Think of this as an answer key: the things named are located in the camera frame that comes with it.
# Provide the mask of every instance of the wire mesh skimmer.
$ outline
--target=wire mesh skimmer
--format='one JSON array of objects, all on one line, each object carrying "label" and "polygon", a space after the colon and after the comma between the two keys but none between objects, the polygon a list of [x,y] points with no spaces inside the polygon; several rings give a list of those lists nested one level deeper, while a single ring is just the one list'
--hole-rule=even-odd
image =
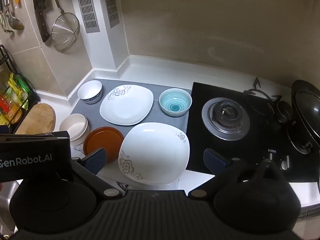
[{"label": "wire mesh skimmer", "polygon": [[63,51],[70,48],[75,43],[80,32],[80,23],[78,18],[70,12],[65,13],[55,0],[61,15],[56,19],[51,30],[52,44],[56,50]]}]

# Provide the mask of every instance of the black rack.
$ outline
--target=black rack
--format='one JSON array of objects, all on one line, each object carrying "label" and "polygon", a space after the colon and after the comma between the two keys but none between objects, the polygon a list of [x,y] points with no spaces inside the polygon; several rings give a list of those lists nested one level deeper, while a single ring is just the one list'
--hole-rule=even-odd
[{"label": "black rack", "polygon": [[[19,73],[17,71],[17,68],[15,67],[13,61],[11,60],[6,48],[3,45],[0,45],[0,53],[1,53],[1,58],[0,58],[0,66],[2,66],[4,63],[7,65],[8,69],[10,72],[12,72],[13,74],[20,76],[20,78],[25,82],[25,84],[29,87],[30,92],[28,92],[28,97],[26,100],[23,101],[22,105],[19,107],[19,110],[15,113],[14,117],[16,116],[16,114],[20,111],[20,109],[22,110],[22,117],[19,120],[19,122],[16,122],[15,124],[12,124],[12,120],[14,119],[14,117],[9,121],[9,129],[10,129],[10,133],[15,133],[16,130],[18,129],[18,127],[20,126],[20,124],[22,123],[23,119],[26,117],[26,115],[28,114],[28,112],[30,111],[30,109],[36,105],[38,102],[40,102],[40,97],[38,96],[38,94],[36,92],[34,92],[34,90],[32,89],[32,87],[30,86],[29,82],[24,78],[24,76]],[[29,100],[29,104],[28,104],[28,110],[26,111],[24,108],[22,108],[22,106],[24,105],[24,103]]]}]

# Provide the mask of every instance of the teal ceramic bowl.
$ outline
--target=teal ceramic bowl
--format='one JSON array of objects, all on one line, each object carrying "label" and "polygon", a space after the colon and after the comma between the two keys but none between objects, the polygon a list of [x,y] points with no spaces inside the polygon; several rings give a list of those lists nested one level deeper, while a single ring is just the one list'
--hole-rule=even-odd
[{"label": "teal ceramic bowl", "polygon": [[182,116],[189,111],[192,98],[190,94],[180,88],[171,88],[162,92],[159,97],[162,111],[169,116]]}]

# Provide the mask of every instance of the orange-brown round plate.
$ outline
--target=orange-brown round plate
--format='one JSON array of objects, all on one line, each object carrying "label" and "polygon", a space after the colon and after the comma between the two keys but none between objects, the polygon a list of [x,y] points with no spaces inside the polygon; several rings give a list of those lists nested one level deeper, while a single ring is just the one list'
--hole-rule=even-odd
[{"label": "orange-brown round plate", "polygon": [[107,163],[118,158],[123,135],[113,127],[100,127],[93,130],[84,141],[84,155],[88,155],[98,148],[104,148],[107,152]]}]

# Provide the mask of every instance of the metal vent cover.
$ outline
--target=metal vent cover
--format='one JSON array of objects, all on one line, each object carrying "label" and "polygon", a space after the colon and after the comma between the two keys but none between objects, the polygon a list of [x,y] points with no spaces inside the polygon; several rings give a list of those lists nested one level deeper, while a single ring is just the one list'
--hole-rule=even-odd
[{"label": "metal vent cover", "polygon": [[110,28],[120,23],[116,0],[106,0]]},{"label": "metal vent cover", "polygon": [[84,22],[85,31],[87,33],[99,32],[99,24],[96,11],[94,9],[93,0],[78,0],[82,20]]}]

